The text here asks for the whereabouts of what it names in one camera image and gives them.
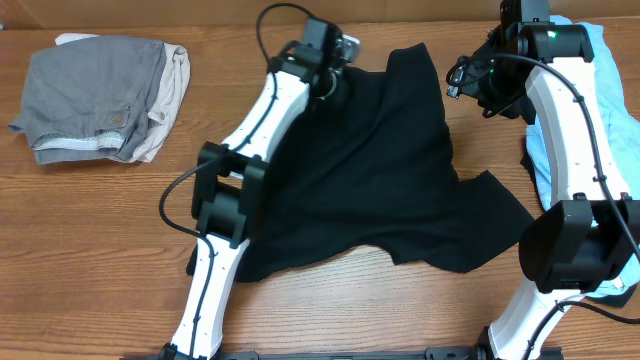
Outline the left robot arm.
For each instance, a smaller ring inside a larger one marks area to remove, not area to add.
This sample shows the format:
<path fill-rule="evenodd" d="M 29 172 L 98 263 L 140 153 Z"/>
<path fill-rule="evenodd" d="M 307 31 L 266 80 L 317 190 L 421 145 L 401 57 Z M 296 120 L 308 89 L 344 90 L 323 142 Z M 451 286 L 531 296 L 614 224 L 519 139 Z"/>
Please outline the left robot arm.
<path fill-rule="evenodd" d="M 207 142 L 195 168 L 190 261 L 192 281 L 180 324 L 161 359 L 213 359 L 241 258 L 254 239 L 259 198 L 268 163 L 294 120 L 315 99 L 337 93 L 346 64 L 360 52 L 358 39 L 314 16 L 303 36 L 267 61 L 265 85 L 238 128 L 222 143 Z"/>

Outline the black t-shirt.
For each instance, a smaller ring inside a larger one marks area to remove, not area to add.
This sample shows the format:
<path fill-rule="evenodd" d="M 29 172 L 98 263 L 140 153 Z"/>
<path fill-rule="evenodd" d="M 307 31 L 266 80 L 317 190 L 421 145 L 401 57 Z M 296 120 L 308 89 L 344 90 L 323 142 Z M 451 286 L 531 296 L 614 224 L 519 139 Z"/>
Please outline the black t-shirt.
<path fill-rule="evenodd" d="M 397 264 L 472 271 L 516 244 L 532 216 L 489 172 L 460 180 L 425 45 L 382 72 L 345 69 L 336 94 L 279 143 L 236 275 L 257 282 L 371 245 Z"/>

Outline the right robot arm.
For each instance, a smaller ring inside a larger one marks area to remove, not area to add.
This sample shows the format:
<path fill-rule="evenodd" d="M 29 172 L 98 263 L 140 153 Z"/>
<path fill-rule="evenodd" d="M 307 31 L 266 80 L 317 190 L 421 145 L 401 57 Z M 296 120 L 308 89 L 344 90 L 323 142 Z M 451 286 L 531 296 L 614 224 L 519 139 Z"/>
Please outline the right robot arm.
<path fill-rule="evenodd" d="M 558 359 L 545 340 L 572 307 L 639 253 L 639 203 L 619 172 L 595 92 L 586 29 L 558 25 L 545 1 L 510 0 L 501 22 L 448 71 L 447 93 L 476 99 L 485 117 L 539 124 L 551 206 L 523 233 L 523 280 L 467 359 Z"/>

